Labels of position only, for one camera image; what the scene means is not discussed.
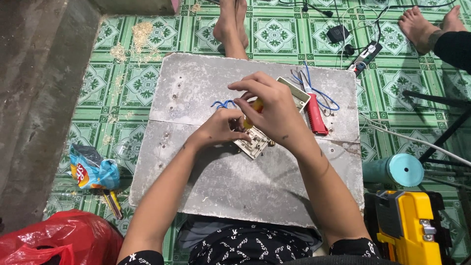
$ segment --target green tile floor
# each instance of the green tile floor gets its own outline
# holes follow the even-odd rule
[[[320,9],[334,11],[333,0],[309,2]],[[366,5],[380,12],[388,4],[386,0],[336,2],[340,15],[345,13],[344,25],[349,30],[356,28],[346,39],[347,43],[364,47],[370,40],[375,39],[375,28],[357,27],[371,24],[376,14],[357,5]],[[438,5],[445,2],[446,0],[390,0],[391,5]],[[195,3],[201,5],[201,11],[191,11]],[[471,30],[471,0],[457,0],[456,4],[462,6],[461,20]],[[428,20],[438,25],[449,10],[450,7],[427,8],[423,13]],[[442,62],[433,53],[418,56],[397,25],[397,19],[403,11],[390,10],[381,19],[381,44],[384,48],[357,82],[358,109],[394,132],[434,142],[456,119],[456,111],[433,102],[408,101],[401,92],[413,90],[431,95],[470,99],[471,76]],[[116,220],[98,195],[78,189],[76,182],[67,174],[70,169],[67,153],[64,152],[44,211],[44,219],[57,211],[77,208],[106,218],[123,234],[126,233],[134,213],[134,208],[128,204],[129,186],[160,72],[161,57],[171,51],[223,56],[218,51],[220,43],[212,36],[212,26],[218,15],[219,7],[214,4],[204,0],[184,0],[180,16],[120,16],[103,19],[72,118],[67,148],[71,143],[91,145],[96,147],[102,156],[118,160],[122,175],[122,190],[118,198],[125,218]],[[142,58],[131,52],[131,28],[142,21],[151,22],[154,30],[141,57],[151,49],[157,48],[161,52],[153,55],[153,59],[147,63],[139,63]],[[245,26],[250,45],[247,53],[249,58],[254,60],[297,65],[306,60],[311,66],[340,68],[338,53],[341,51],[341,45],[328,43],[326,37],[327,29],[334,25],[337,25],[335,17],[328,19],[313,10],[303,13],[300,7],[280,4],[278,0],[248,0]],[[267,34],[269,32],[276,32],[278,35],[275,38],[275,34]],[[118,42],[126,50],[127,59],[123,64],[110,55],[110,49]],[[346,67],[350,61],[351,58],[344,58],[342,67]],[[364,161],[403,152],[418,157],[427,149],[426,146],[415,142],[377,133],[363,127],[363,124],[363,121],[360,121]],[[469,138],[467,136],[470,134],[471,126],[465,126],[447,142],[446,148],[470,159],[469,152],[466,153],[471,150],[470,144],[466,145],[466,139]],[[130,143],[132,148],[126,154],[117,156],[114,150],[123,141]],[[434,157],[447,159],[439,152]],[[453,177],[446,179],[460,181]],[[466,236],[463,211],[456,190],[433,182],[424,182],[414,190],[419,189],[439,191],[444,196],[447,208],[442,213],[443,224],[451,230],[453,256],[458,262],[462,261],[471,252],[471,245]],[[174,244],[177,228],[184,219],[184,215],[177,215],[165,239],[163,256],[168,264],[185,263],[188,259],[188,252],[178,249]]]

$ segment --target chips bag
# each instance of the chips bag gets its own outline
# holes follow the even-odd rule
[[[119,187],[118,165],[114,159],[103,159],[93,146],[70,146],[72,177],[83,190]]]

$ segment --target tattoo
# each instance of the tattoo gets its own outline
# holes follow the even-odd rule
[[[443,30],[435,30],[432,34],[430,34],[427,44],[431,50],[435,48],[435,44],[437,44],[437,41],[444,33],[445,32]]]

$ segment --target foot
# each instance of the foot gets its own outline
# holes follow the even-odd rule
[[[220,8],[221,15],[214,26],[212,34],[216,40],[224,44],[229,38],[238,35],[236,26],[236,1],[220,0]]]
[[[428,41],[430,35],[440,28],[428,22],[417,6],[404,12],[399,20],[399,27],[406,37],[414,44],[416,50],[422,54],[430,51]]]
[[[249,38],[245,33],[245,14],[247,13],[247,1],[246,0],[235,0],[235,21],[237,25],[237,32],[239,34],[239,39],[244,46],[244,49],[249,46]]]
[[[458,18],[459,15],[460,6],[454,6],[443,18],[443,31],[468,31]]]

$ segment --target person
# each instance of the person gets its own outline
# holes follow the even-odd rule
[[[432,50],[444,62],[471,74],[471,33],[459,19],[460,6],[443,18],[443,29],[427,21],[417,6],[399,19],[399,27],[422,54]]]
[[[220,7],[214,37],[223,43],[227,57],[248,59],[244,28],[246,1],[221,0]],[[244,115],[297,159],[331,256],[311,257],[322,239],[306,229],[189,215],[179,233],[180,245],[191,249],[188,263],[392,264],[380,259],[356,201],[298,112],[289,88],[263,72],[246,76],[228,88],[245,91],[234,99],[240,110],[218,109],[188,137],[137,207],[119,253],[118,265],[163,265],[163,239],[180,206],[198,153],[227,141],[250,141],[242,132]],[[248,101],[254,97],[263,101],[262,114]]]

